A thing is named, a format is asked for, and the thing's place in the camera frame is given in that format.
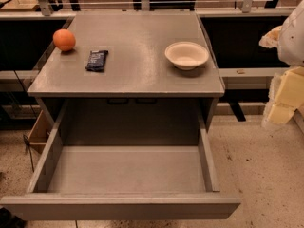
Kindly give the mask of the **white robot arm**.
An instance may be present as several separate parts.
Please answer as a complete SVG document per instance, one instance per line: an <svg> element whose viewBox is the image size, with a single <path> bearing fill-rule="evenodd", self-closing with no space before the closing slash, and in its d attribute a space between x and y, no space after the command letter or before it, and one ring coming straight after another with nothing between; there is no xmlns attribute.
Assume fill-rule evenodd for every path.
<svg viewBox="0 0 304 228"><path fill-rule="evenodd" d="M262 36L259 45L277 48L278 59L290 66L304 66L304 0L281 26Z"/></svg>

